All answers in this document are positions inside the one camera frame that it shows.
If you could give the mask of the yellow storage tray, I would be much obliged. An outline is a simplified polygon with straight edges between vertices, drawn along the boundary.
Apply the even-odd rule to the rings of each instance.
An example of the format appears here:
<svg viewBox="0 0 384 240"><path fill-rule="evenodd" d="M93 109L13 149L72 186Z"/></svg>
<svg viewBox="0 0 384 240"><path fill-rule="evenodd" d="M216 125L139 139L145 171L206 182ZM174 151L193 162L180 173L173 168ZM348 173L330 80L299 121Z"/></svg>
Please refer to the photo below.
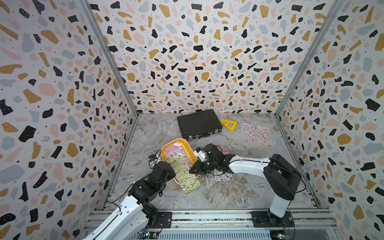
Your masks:
<svg viewBox="0 0 384 240"><path fill-rule="evenodd" d="M192 168L198 160L189 143L183 138L178 138L165 144L161 151L161 157L164 162L168 162L175 156L182 156L189 169Z"/></svg>

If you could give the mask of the green animal sticker sheet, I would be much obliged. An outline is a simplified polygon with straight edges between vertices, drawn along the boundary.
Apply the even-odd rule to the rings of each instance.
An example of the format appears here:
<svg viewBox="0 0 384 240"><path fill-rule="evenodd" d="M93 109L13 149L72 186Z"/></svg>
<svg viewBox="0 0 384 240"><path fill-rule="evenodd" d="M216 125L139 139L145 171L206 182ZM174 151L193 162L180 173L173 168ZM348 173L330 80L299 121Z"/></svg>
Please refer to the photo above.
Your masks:
<svg viewBox="0 0 384 240"><path fill-rule="evenodd" d="M185 194L189 194L200 186L196 175L189 173L190 167L182 154L175 155L168 159L167 163L173 168L176 174L174 179L178 182Z"/></svg>

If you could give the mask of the holographic sticker sheet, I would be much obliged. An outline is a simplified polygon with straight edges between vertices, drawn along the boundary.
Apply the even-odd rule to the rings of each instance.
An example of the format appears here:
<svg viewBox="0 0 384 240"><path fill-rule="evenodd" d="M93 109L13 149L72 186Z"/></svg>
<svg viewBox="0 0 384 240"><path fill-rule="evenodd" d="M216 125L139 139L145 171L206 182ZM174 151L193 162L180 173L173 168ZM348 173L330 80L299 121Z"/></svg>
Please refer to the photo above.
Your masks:
<svg viewBox="0 0 384 240"><path fill-rule="evenodd" d="M218 182L229 182L234 179L233 174L222 172L217 172L216 178Z"/></svg>

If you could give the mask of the pink cat sticker sheet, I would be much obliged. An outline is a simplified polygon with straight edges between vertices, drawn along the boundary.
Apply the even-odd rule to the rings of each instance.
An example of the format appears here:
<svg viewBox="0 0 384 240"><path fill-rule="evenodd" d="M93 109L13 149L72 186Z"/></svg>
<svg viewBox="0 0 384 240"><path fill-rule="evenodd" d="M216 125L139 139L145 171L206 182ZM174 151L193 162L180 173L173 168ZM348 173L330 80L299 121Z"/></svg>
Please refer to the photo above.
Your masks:
<svg viewBox="0 0 384 240"><path fill-rule="evenodd" d="M189 157L187 156L187 153L183 149L182 144L180 144L180 143L175 143L175 144L168 146L167 148L165 148L165 153L166 153L166 156L168 157L168 159L171 159L171 158L175 157L176 155L182 155L184 157L185 162L188 164L188 166L190 168L193 166Z"/></svg>

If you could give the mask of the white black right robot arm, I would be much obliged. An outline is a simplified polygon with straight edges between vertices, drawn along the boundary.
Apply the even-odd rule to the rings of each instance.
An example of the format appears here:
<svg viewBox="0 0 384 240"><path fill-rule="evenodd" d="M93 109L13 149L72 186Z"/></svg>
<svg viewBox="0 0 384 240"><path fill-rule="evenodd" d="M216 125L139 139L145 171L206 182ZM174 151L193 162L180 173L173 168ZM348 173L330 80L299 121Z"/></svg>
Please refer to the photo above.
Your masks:
<svg viewBox="0 0 384 240"><path fill-rule="evenodd" d="M253 212L255 227L292 227L293 217L288 208L299 193L303 183L302 175L281 155L270 158L243 158L234 154L225 154L219 146L208 144L194 152L198 158L189 173L207 175L214 171L222 174L248 174L263 177L273 189L275 196L267 211Z"/></svg>

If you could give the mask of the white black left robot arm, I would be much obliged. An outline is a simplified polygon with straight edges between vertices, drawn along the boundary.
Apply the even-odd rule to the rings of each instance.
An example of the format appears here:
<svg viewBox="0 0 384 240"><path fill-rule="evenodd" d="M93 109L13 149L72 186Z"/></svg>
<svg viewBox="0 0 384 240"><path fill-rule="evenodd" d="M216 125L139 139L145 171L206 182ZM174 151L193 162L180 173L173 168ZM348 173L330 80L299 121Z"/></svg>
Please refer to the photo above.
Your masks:
<svg viewBox="0 0 384 240"><path fill-rule="evenodd" d="M159 210L151 201L163 195L166 183L175 176L169 163L154 165L152 172L135 182L113 213L85 239L128 240L146 227L153 227Z"/></svg>

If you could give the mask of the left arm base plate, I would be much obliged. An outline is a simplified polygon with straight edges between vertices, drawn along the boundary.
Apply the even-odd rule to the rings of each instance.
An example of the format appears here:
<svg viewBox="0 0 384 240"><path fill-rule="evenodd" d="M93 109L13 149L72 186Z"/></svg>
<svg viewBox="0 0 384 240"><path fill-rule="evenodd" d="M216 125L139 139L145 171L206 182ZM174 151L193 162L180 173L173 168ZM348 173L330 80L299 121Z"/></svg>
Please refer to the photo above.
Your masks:
<svg viewBox="0 0 384 240"><path fill-rule="evenodd" d="M172 225L172 212L157 212L149 215L149 222L146 228L170 229Z"/></svg>

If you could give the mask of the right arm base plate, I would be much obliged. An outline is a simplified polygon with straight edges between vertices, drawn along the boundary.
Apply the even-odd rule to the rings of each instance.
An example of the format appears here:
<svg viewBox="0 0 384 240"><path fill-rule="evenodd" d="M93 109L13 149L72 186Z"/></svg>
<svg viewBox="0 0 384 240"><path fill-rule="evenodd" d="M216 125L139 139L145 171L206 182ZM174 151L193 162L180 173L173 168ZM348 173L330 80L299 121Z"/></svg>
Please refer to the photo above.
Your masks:
<svg viewBox="0 0 384 240"><path fill-rule="evenodd" d="M253 211L251 212L251 220L254 228L289 228L294 226L294 219L289 211L286 211L282 218L272 214L270 210L267 211Z"/></svg>

